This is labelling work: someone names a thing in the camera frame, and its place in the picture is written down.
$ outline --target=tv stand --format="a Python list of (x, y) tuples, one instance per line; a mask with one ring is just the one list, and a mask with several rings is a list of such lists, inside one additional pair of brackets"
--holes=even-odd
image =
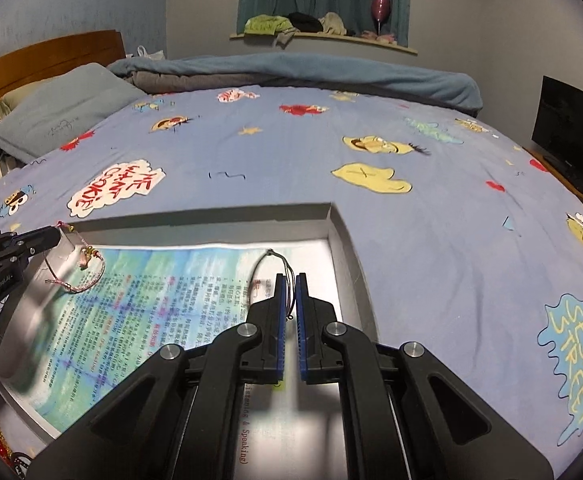
[(583, 203), (583, 183), (579, 182), (579, 180), (573, 175), (566, 164), (560, 162), (553, 156), (542, 155), (542, 153), (537, 152), (536, 150), (528, 150), (526, 148), (526, 151), (534, 158), (536, 158), (540, 164), (545, 166), (549, 173), (555, 176), (563, 186), (575, 194)]

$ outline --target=gray pillow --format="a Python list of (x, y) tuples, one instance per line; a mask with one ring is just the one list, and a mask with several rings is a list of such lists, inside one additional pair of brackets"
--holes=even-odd
[(37, 88), (0, 122), (0, 148), (30, 163), (145, 95), (97, 63), (79, 66)]

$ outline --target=wooden headboard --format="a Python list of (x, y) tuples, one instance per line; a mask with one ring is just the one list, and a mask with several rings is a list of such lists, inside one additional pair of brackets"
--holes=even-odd
[(14, 88), (64, 74), (77, 66), (107, 66), (123, 57), (123, 38), (115, 30), (86, 32), (26, 46), (0, 57), (0, 98)]

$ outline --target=metal screw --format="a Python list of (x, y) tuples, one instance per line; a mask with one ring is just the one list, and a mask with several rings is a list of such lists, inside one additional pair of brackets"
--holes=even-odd
[(253, 323), (241, 323), (238, 325), (236, 331), (238, 332), (238, 335), (243, 337), (251, 337), (256, 332), (258, 332), (258, 327)]
[(180, 348), (178, 345), (165, 345), (160, 349), (160, 356), (165, 361), (176, 359), (180, 355)]
[(425, 353), (425, 347), (416, 341), (406, 343), (403, 350), (410, 357), (420, 357)]
[(327, 333), (331, 335), (343, 335), (345, 332), (347, 332), (347, 325), (345, 323), (341, 323), (340, 321), (332, 321), (331, 323), (328, 323), (328, 325), (325, 327), (325, 330), (327, 330)]

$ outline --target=blue bed sheet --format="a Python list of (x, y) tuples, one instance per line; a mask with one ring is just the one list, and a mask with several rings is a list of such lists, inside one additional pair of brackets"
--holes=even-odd
[(583, 205), (460, 112), (306, 88), (151, 96), (3, 178), (0, 229), (325, 202), (380, 342), (424, 343), (558, 476), (583, 448)]

